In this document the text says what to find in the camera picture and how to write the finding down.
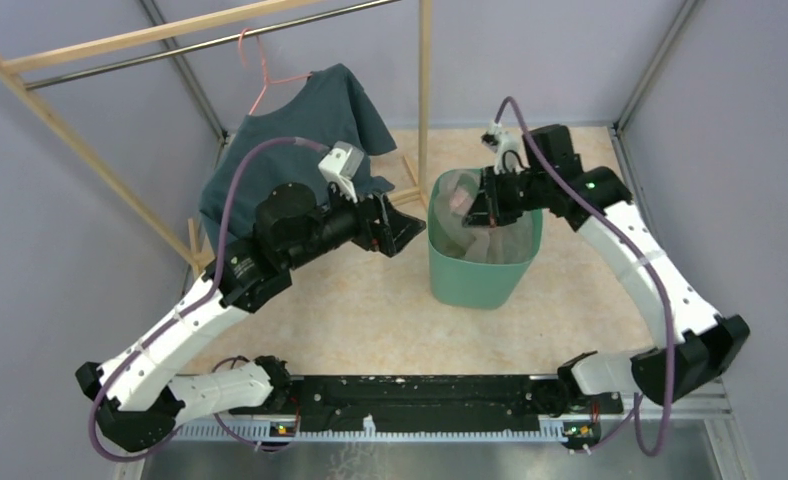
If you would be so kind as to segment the pink plastic trash bag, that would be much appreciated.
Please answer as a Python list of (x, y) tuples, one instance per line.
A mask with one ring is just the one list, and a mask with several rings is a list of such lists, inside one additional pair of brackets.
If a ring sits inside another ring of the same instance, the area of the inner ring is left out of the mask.
[(523, 216), (502, 227), (469, 227), (464, 218), (479, 188), (479, 174), (454, 169), (439, 177), (431, 241), (442, 254), (472, 263), (514, 264), (532, 256), (534, 221)]

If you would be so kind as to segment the green plastic trash bin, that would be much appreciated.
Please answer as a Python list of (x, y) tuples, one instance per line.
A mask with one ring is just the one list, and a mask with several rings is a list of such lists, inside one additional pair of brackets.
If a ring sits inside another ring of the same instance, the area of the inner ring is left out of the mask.
[(534, 221), (535, 240), (532, 256), (525, 262), (484, 264), (451, 258), (440, 253), (431, 241), (431, 234), (434, 232), (432, 207), (438, 179), (431, 191), (427, 218), (431, 291), (438, 301), (447, 305), (483, 310), (497, 309), (509, 299), (539, 252), (543, 214), (534, 211), (523, 215)]

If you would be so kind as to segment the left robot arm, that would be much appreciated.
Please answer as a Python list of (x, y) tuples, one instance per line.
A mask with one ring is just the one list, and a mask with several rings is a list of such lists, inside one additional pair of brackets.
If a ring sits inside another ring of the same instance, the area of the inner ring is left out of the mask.
[(252, 231), (223, 243), (189, 292), (144, 337), (118, 358), (77, 370), (92, 402), (89, 440), (107, 459), (144, 458), (182, 425), (207, 415), (284, 410), (292, 380), (277, 357), (209, 374), (185, 375), (182, 368), (224, 330), (287, 290), (294, 270), (347, 243), (394, 257), (426, 227), (383, 193), (351, 200), (336, 185), (319, 204), (308, 186), (282, 184), (255, 213)]

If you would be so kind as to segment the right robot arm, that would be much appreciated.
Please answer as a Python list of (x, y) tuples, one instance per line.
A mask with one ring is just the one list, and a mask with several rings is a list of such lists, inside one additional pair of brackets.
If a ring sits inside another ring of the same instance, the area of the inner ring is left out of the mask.
[(607, 392), (632, 392), (657, 405), (677, 401), (722, 375), (751, 333), (680, 273), (650, 233), (632, 194), (608, 167), (585, 170), (569, 129), (553, 124), (521, 136), (493, 122), (481, 137), (495, 163), (480, 171), (466, 227), (501, 227), (547, 210), (594, 248), (645, 320), (647, 350), (583, 353), (558, 370), (559, 404), (582, 412)]

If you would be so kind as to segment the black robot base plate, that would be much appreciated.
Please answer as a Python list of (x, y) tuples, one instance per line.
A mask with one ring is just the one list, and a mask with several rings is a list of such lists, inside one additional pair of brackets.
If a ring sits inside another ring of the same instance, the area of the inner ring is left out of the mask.
[(382, 433), (533, 432), (543, 416), (621, 414), (617, 393), (584, 397), (554, 375), (407, 375), (294, 378), (266, 406), (233, 415), (299, 419), (303, 433), (357, 432), (372, 419)]

